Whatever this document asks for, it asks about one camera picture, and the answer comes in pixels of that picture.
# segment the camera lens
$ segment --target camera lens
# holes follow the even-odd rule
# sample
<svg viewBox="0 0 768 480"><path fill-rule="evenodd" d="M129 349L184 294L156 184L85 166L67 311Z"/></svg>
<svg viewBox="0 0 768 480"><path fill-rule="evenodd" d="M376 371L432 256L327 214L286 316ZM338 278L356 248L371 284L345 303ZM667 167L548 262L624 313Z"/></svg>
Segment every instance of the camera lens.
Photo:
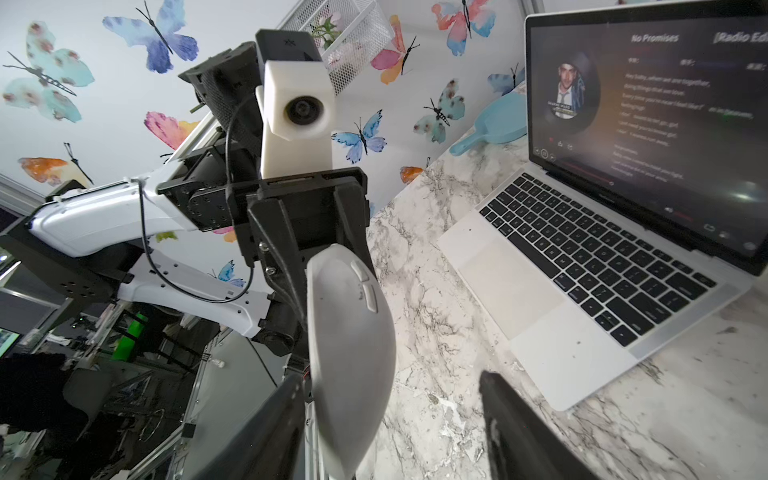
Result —
<svg viewBox="0 0 768 480"><path fill-rule="evenodd" d="M297 97L286 107L288 119L297 125L309 125L320 118L323 104L314 97Z"/></svg>

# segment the laptop screen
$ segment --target laptop screen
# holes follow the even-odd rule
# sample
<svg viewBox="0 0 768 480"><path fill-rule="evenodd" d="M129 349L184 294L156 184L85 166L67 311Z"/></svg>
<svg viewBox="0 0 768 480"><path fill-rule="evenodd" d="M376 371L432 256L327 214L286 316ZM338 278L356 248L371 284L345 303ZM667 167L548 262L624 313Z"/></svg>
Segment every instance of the laptop screen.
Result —
<svg viewBox="0 0 768 480"><path fill-rule="evenodd" d="M528 20L531 158L753 257L768 234L768 17L611 15Z"/></svg>

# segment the white camera housing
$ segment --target white camera housing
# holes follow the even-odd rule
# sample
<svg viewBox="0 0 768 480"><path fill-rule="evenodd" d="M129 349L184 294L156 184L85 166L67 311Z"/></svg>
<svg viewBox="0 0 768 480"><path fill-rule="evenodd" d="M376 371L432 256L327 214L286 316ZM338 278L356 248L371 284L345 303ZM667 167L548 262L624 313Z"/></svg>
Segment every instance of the white camera housing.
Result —
<svg viewBox="0 0 768 480"><path fill-rule="evenodd" d="M326 66L321 61L268 61L263 85L256 97L264 123L261 177L331 170L331 129L336 97ZM321 105L317 120L293 123L286 108L296 98L313 97Z"/></svg>

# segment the desk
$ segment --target desk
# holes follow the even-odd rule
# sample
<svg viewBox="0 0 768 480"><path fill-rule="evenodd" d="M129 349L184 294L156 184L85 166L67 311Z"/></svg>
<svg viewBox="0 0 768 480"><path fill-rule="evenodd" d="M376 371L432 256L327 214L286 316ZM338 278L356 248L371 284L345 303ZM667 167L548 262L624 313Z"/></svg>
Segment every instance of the desk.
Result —
<svg viewBox="0 0 768 480"><path fill-rule="evenodd" d="M357 478L490 478L483 369L500 372L602 478L766 478L765 275L573 409L546 403L437 247L527 159L526 137L461 157L446 152L373 218L368 245L398 351L389 406Z"/></svg>

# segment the butterfly wall decal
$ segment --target butterfly wall decal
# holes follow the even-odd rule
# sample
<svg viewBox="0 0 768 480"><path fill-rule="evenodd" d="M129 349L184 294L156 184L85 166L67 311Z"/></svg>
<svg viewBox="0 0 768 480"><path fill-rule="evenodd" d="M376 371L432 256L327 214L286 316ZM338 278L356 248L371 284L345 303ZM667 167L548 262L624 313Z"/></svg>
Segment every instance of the butterfly wall decal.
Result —
<svg viewBox="0 0 768 480"><path fill-rule="evenodd" d="M384 50L381 50L381 52L379 52L379 54L375 56L373 60L371 60L371 65L376 70L384 71L382 72L382 83L387 85L391 84L397 80L398 76L402 75L404 72L403 68L406 67L408 56L411 55L411 50L421 45L414 45L416 42L416 37L413 37L411 45L406 48L406 44L402 42L400 18L397 15L389 17L389 24L392 26L392 30L395 31L395 39L392 40L392 43L395 45L395 49L397 51L388 50L385 48Z"/></svg>
<svg viewBox="0 0 768 480"><path fill-rule="evenodd" d="M80 121L82 116L72 100L62 92L77 97L68 85L84 87L93 83L94 77L88 66L80 60L77 52L68 48L54 51L56 37L44 22L32 22L27 28L27 66L11 52L9 55L19 65L3 65L27 71L35 78L11 80L2 93L5 103L12 107L37 107L40 115L51 120L66 118L71 122Z"/></svg>
<svg viewBox="0 0 768 480"><path fill-rule="evenodd" d="M184 21L184 0L164 0L163 6L153 20L146 0L144 10L136 8L147 22L137 18L104 17L101 24L107 30L120 35L129 47L143 45L147 48L147 70L165 73L173 70L170 55L182 60L194 60L199 49L197 40L176 32L186 25Z"/></svg>
<svg viewBox="0 0 768 480"><path fill-rule="evenodd" d="M472 30L481 37L491 34L496 23L496 12L483 8L486 3L488 0L462 0L460 7L448 2L435 3L432 6L432 13L437 16L438 28L451 29L446 44L454 56L464 54L467 34L472 38Z"/></svg>
<svg viewBox="0 0 768 480"><path fill-rule="evenodd" d="M518 63L512 70L512 75L494 73L488 76L488 83L491 84L491 88L496 93L501 92L502 97L509 92L513 91L519 84L525 81L525 67L518 71Z"/></svg>
<svg viewBox="0 0 768 480"><path fill-rule="evenodd" d="M174 150L179 148L199 123L199 121L194 123L178 121L157 111L148 111L144 119L144 126Z"/></svg>
<svg viewBox="0 0 768 480"><path fill-rule="evenodd" d="M342 145L352 147L346 154L346 159L352 162L352 165L356 164L362 158L363 151L368 154L368 150L380 152L384 150L386 146L386 140L382 137L377 137L379 133L379 124L382 120L382 111L379 110L368 120L368 122L360 127L360 124L355 124L357 127L357 133L345 132L331 135L331 139L339 142Z"/></svg>
<svg viewBox="0 0 768 480"><path fill-rule="evenodd" d="M219 272L218 276L216 276L215 272L208 273L208 275L211 275L213 278L217 278L222 282L231 283L232 285L238 286L239 288L243 288L245 286L245 280L241 278L234 278L235 276L234 260L230 260L229 262L227 262L227 264L221 268L221 271Z"/></svg>
<svg viewBox="0 0 768 480"><path fill-rule="evenodd" d="M427 138L436 141L439 144L445 141L445 126L451 126L449 120L458 120L464 117L464 97L456 96L458 90L458 80L455 78L448 82L440 95L440 99L435 106L435 102L430 98L431 107L425 107L432 110L433 113L427 114L416 122L413 126L414 133L426 134Z"/></svg>

